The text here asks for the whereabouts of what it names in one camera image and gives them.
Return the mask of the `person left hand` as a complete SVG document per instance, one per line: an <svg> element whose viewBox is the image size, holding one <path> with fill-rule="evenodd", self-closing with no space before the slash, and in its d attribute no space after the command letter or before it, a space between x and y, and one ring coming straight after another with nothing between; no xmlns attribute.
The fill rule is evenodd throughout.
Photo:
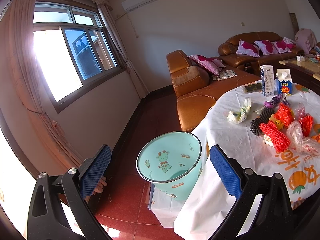
<svg viewBox="0 0 320 240"><path fill-rule="evenodd" d="M103 190L104 190L104 187L107 186L107 179L105 176L102 176L100 179L99 179L99 182L97 183L95 189L93 190L92 194L90 196L87 196L85 198L85 201L87 203L89 203L89 200L92 196L96 195L96 194L100 194L100 193L103 193Z"/></svg>

